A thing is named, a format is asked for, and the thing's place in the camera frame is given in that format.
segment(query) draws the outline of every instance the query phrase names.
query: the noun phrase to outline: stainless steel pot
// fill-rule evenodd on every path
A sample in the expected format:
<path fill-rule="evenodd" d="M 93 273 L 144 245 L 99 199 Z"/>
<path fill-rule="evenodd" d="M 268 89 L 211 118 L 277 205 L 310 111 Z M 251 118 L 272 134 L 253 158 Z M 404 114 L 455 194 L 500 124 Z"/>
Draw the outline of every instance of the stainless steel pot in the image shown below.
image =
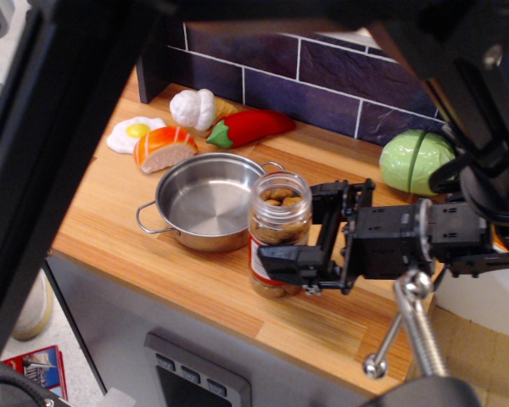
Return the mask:
<path fill-rule="evenodd" d="M 140 206 L 138 225 L 147 233 L 173 231 L 175 239 L 203 252 L 226 252 L 249 241 L 250 189 L 266 171 L 264 165 L 230 153 L 196 155 L 176 164 L 160 179 L 155 200 Z M 156 231 L 139 219 L 142 209 L 156 204 L 170 225 Z"/>

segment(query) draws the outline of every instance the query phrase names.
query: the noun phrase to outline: book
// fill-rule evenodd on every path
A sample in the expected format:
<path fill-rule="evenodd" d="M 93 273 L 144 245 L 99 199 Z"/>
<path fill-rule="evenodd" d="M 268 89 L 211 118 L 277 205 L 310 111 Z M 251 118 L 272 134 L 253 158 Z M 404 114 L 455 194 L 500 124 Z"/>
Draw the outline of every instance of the book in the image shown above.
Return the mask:
<path fill-rule="evenodd" d="M 62 399 L 68 399 L 64 362 L 58 346 L 49 346 L 2 362 Z"/>

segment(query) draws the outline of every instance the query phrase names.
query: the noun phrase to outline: plastic vegetable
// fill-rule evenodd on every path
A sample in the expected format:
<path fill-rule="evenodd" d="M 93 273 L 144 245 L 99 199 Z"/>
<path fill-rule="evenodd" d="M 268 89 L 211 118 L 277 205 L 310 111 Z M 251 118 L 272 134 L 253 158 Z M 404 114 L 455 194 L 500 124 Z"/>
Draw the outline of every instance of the plastic vegetable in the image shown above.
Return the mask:
<path fill-rule="evenodd" d="M 173 120 L 182 127 L 193 127 L 198 131 L 208 130 L 223 117 L 238 111 L 231 103 L 215 98 L 208 89 L 179 92 L 170 102 Z"/>
<path fill-rule="evenodd" d="M 234 148 L 264 136 L 291 131 L 294 121 L 274 110 L 244 110 L 219 121 L 207 139 L 221 148 Z"/>
<path fill-rule="evenodd" d="M 198 146 L 181 127 L 162 127 L 139 139 L 134 147 L 134 159 L 146 174 L 162 170 L 192 157 Z"/>
<path fill-rule="evenodd" d="M 391 187 L 431 196 L 430 176 L 455 158 L 452 146 L 440 135 L 409 130 L 392 139 L 383 149 L 379 166 Z"/>

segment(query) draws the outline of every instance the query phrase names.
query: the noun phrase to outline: red chili pepper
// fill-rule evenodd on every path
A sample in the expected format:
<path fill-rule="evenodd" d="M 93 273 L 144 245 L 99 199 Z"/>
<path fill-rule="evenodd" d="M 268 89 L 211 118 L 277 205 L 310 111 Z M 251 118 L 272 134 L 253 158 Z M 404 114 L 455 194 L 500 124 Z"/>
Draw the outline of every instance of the red chili pepper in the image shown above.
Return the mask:
<path fill-rule="evenodd" d="M 292 119 L 274 110 L 242 110 L 219 121 L 207 142 L 221 148 L 234 148 L 295 127 Z"/>

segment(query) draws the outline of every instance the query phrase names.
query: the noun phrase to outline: white grout line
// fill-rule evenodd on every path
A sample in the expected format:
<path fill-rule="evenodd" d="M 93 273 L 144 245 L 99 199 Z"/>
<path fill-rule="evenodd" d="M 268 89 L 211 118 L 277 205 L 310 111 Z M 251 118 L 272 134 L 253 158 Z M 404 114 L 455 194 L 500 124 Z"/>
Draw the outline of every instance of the white grout line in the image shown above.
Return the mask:
<path fill-rule="evenodd" d="M 355 128 L 355 138 L 358 138 L 358 130 L 360 128 L 360 117 L 362 116 L 362 107 L 364 106 L 364 101 L 361 100 L 358 105 L 358 114 L 356 116 L 356 128 Z"/>
<path fill-rule="evenodd" d="M 242 103 L 245 103 L 245 67 L 241 69 L 241 88 L 242 88 Z"/>
<path fill-rule="evenodd" d="M 185 36 L 185 49 L 188 51 L 187 24 L 183 23 L 183 35 Z"/>
<path fill-rule="evenodd" d="M 235 62 L 231 62 L 231 61 L 226 61 L 225 59 L 219 59 L 219 58 L 216 58 L 216 57 L 212 57 L 210 55 L 205 55 L 204 53 L 195 53 L 194 51 L 185 51 L 184 49 L 180 49 L 180 48 L 176 48 L 176 47 L 172 47 L 172 46 L 168 46 L 169 48 L 171 49 L 175 49 L 176 51 L 181 51 L 183 53 L 190 53 L 192 55 L 196 55 L 198 57 L 202 57 L 202 58 L 206 58 L 206 59 L 211 59 L 213 61 L 216 61 L 216 62 L 221 62 L 223 64 L 229 64 L 229 65 L 232 65 L 232 66 L 237 66 L 238 68 L 242 68 L 243 70 L 252 70 L 254 72 L 259 72 L 261 74 L 265 74 L 265 75 L 269 75 L 269 76 L 274 76 L 276 78 L 280 78 L 280 79 L 284 79 L 285 81 L 292 81 L 292 82 L 296 82 L 296 83 L 300 83 L 302 85 L 305 85 L 305 86 L 309 86 L 309 87 L 313 87 L 315 89 L 320 89 L 320 90 L 323 90 L 323 91 L 326 91 L 326 92 L 330 92 L 330 93 L 335 93 L 335 94 L 338 94 L 338 95 L 341 95 L 341 96 L 346 96 L 348 98 L 352 98 L 352 99 L 356 99 L 356 100 L 359 100 L 359 101 L 363 101 L 363 102 L 368 102 L 368 103 L 371 103 L 371 104 L 375 104 L 377 106 L 381 106 L 383 108 L 387 108 L 387 109 L 392 109 L 392 110 L 397 110 L 399 112 L 402 112 L 402 113 L 407 113 L 407 114 L 412 114 L 414 116 L 417 116 L 417 117 L 422 117 L 424 119 L 430 119 L 430 120 L 435 120 L 435 121 L 438 121 L 440 123 L 446 123 L 445 121 L 443 120 L 439 120 L 439 119 L 435 119 L 434 117 L 430 117 L 430 116 L 426 116 L 425 114 L 420 114 L 420 113 L 415 113 L 415 112 L 410 112 L 409 110 L 405 110 L 405 109 L 401 109 L 401 108 L 397 108 L 395 106 L 391 106 L 389 104 L 386 104 L 386 103 L 380 103 L 380 102 L 376 102 L 374 100 L 371 100 L 371 99 L 366 99 L 366 98 L 362 98 L 360 96 L 355 96 L 355 95 L 351 95 L 351 94 L 348 94 L 348 93 L 345 93 L 345 92 L 340 92 L 340 91 L 336 91 L 334 89 L 330 89 L 328 87 L 324 87 L 324 86 L 319 86 L 319 85 L 315 85 L 313 83 L 309 83 L 309 82 L 303 82 L 303 81 L 297 81 L 296 79 L 292 79 L 292 78 L 288 78 L 287 76 L 282 76 L 282 75 L 277 75 L 277 74 L 273 74 L 271 72 L 267 72 L 265 70 L 257 70 L 256 68 L 252 68 L 250 66 L 245 66 L 245 65 L 241 65 L 241 64 L 237 64 Z"/>
<path fill-rule="evenodd" d="M 369 51 L 368 47 L 363 46 L 363 45 L 361 45 L 361 47 L 364 47 L 364 51 L 359 51 L 358 49 L 342 47 L 340 45 L 332 44 L 330 42 L 314 40 L 313 38 L 305 38 L 305 37 L 302 37 L 302 36 L 296 36 L 294 34 L 281 34 L 281 35 L 282 36 L 290 36 L 292 38 L 298 38 L 298 39 L 301 39 L 302 41 L 314 42 L 315 44 L 324 45 L 325 47 L 332 47 L 332 48 L 341 49 L 343 51 L 349 51 L 349 52 L 352 52 L 352 53 L 358 53 L 360 55 L 364 55 L 364 56 L 367 56 L 367 57 L 370 57 L 370 58 L 373 58 L 373 59 L 380 59 L 382 61 L 392 62 L 393 64 L 398 64 L 392 58 L 382 57 L 381 55 L 376 55 L 375 53 L 369 53 L 368 52 Z"/>
<path fill-rule="evenodd" d="M 299 62 L 301 60 L 301 56 L 302 56 L 302 39 L 299 38 L 298 39 L 298 56 L 297 56 L 297 60 L 296 60 L 296 81 L 299 81 Z"/>

